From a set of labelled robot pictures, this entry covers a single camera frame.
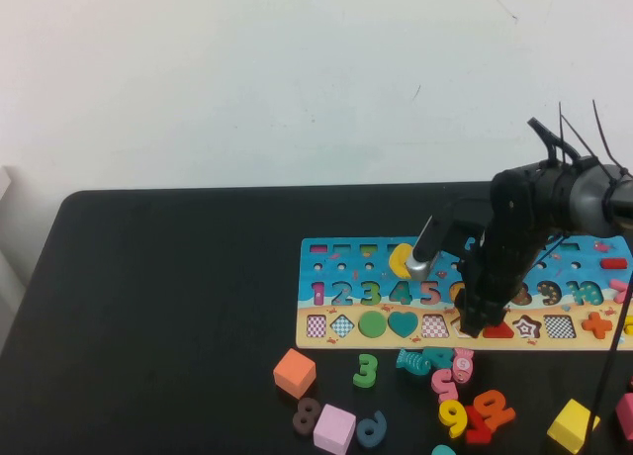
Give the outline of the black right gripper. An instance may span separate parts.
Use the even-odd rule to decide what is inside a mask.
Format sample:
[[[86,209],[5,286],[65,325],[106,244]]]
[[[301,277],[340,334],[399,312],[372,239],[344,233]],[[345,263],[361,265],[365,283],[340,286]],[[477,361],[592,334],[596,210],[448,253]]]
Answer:
[[[490,193],[493,216],[473,257],[464,263],[464,290],[456,297],[460,331],[478,337],[485,326],[499,326],[507,304],[550,235],[534,205],[533,171],[509,169],[497,174]]]

